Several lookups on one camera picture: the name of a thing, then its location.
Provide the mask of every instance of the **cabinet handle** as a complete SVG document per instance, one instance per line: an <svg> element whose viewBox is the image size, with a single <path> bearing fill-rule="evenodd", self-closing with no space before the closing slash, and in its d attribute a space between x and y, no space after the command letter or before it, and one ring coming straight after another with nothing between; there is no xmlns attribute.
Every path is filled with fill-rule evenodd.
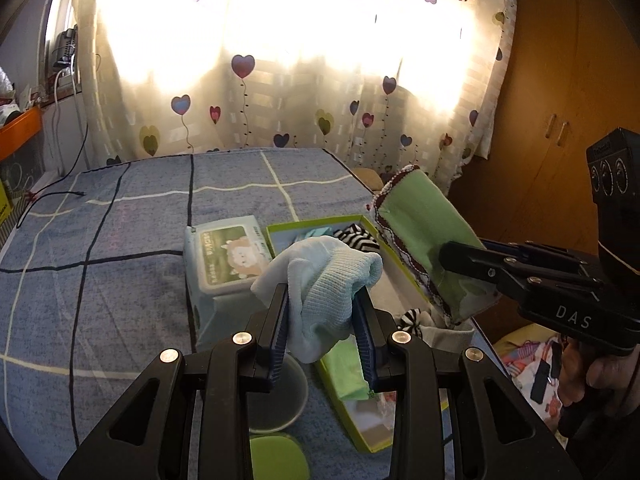
<svg viewBox="0 0 640 480"><path fill-rule="evenodd" d="M554 129L554 124L556 124L556 118L558 118L556 114L553 114L551 117L549 117L549 122L546 124L545 139L548 139L549 137L551 137L551 130Z"/></svg>
<svg viewBox="0 0 640 480"><path fill-rule="evenodd" d="M567 131L569 127L569 123L568 122L564 122L562 123L562 128L560 128L560 135L558 135L558 140L556 140L556 146L560 146L562 144L562 141L564 140L564 133L565 131Z"/></svg>

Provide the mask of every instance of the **heart pattern curtain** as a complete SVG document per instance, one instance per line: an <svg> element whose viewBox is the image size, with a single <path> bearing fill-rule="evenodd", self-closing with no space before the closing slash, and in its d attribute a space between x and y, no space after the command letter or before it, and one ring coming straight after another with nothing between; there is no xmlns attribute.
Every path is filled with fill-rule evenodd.
<svg viewBox="0 0 640 480"><path fill-rule="evenodd" d="M487 156L516 0L73 0L95 166L325 148L445 192Z"/></svg>

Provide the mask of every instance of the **bed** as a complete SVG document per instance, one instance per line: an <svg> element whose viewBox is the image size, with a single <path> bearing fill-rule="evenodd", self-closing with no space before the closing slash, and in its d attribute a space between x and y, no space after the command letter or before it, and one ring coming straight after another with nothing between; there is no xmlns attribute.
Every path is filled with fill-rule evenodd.
<svg viewBox="0 0 640 480"><path fill-rule="evenodd" d="M364 213L371 197L331 154L278 148L139 160L47 192L67 190L85 195L40 200L0 259L0 417L47 479L160 351L193 351L186 225ZM287 433L312 478L386 478L390 450L358 453L315 371L305 371L309 402ZM197 411L194 420L196 436Z"/></svg>

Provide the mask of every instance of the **cabinet door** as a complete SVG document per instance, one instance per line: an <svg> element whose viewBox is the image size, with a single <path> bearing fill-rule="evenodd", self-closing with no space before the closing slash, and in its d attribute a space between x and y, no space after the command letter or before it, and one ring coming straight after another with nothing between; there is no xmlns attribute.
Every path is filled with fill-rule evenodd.
<svg viewBox="0 0 640 480"><path fill-rule="evenodd" d="M502 238L542 165L549 117L568 96L576 31L577 0L518 0L491 155L464 168L449 194L481 237Z"/></svg>
<svg viewBox="0 0 640 480"><path fill-rule="evenodd" d="M578 0L571 93L536 181L505 239L597 253L586 149L622 126L640 132L640 48L607 0Z"/></svg>

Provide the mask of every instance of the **clear plastic cup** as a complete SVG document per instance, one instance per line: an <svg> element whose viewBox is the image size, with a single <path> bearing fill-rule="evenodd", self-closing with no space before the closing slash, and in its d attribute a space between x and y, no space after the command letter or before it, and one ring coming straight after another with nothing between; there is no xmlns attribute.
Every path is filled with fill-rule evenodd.
<svg viewBox="0 0 640 480"><path fill-rule="evenodd" d="M293 424L305 409L309 396L306 375L298 362L284 355L280 378L268 394L246 395L249 431L275 433Z"/></svg>

